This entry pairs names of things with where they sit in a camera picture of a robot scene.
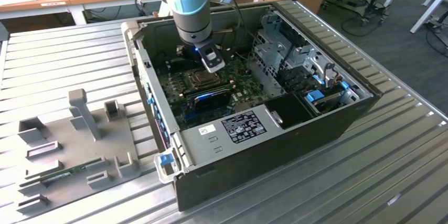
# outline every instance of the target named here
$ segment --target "circuit board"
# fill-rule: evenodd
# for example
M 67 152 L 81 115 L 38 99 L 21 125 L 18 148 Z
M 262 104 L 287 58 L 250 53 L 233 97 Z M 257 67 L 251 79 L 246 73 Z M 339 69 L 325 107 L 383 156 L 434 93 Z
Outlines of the circuit board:
M 245 111 L 270 98 L 241 57 L 217 73 L 199 67 L 162 74 L 159 81 L 182 130 Z M 202 101 L 215 94 L 214 99 Z

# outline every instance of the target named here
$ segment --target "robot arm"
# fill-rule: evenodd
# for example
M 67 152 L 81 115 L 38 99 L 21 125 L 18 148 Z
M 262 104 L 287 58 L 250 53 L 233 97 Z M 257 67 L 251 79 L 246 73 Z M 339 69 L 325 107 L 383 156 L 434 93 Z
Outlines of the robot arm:
M 207 70 L 213 73 L 226 66 L 222 53 L 213 40 L 210 18 L 211 0 L 165 0 L 174 12 L 179 35 L 185 43 L 194 45 Z M 214 0 L 230 3 L 233 0 Z

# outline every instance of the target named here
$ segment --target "aluminum table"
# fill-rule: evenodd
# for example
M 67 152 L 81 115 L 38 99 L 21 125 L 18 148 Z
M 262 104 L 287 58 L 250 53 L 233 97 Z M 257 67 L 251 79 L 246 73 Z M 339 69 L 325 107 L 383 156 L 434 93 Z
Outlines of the aluminum table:
M 345 135 L 302 159 L 179 212 L 159 182 L 158 152 L 126 57 L 121 21 L 13 34 L 0 56 L 0 216 L 14 203 L 25 144 L 15 123 L 70 116 L 66 93 L 87 90 L 90 109 L 126 104 L 143 167 L 138 179 L 26 223 L 443 223 L 448 221 L 447 117 L 367 54 L 291 0 L 285 8 L 386 93 Z

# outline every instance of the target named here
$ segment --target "blue connector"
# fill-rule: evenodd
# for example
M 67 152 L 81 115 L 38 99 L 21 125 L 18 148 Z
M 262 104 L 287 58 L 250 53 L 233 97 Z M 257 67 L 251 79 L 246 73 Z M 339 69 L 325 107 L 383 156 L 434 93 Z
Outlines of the blue connector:
M 161 156 L 161 165 L 169 165 L 175 162 L 174 154 L 167 154 Z
M 151 97 L 151 99 L 147 100 L 147 103 L 149 103 L 149 104 L 154 104 L 155 102 L 157 102 L 157 101 L 155 101 L 155 98 L 154 98 L 154 97 Z
M 319 99 L 325 98 L 325 94 L 322 93 L 321 90 L 315 90 L 313 92 L 309 93 L 307 95 L 307 99 L 310 102 L 318 101 Z
M 346 81 L 343 81 L 342 86 L 346 90 L 351 87 L 351 85 L 349 85 L 349 83 Z
M 314 75 L 315 79 L 319 81 L 321 84 L 325 84 L 325 80 L 322 78 L 319 78 L 318 75 Z

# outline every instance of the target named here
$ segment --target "green pcb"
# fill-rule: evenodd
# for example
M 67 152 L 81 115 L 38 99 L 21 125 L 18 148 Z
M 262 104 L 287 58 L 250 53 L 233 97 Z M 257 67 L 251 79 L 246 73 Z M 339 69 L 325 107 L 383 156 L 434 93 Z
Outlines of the green pcb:
M 182 130 L 245 111 L 270 98 L 249 71 L 246 60 L 239 57 L 229 61 L 217 74 L 210 74 L 205 68 L 198 68 L 162 74 L 159 81 Z M 219 91 L 231 92 L 229 104 L 203 113 L 195 113 L 195 99 Z

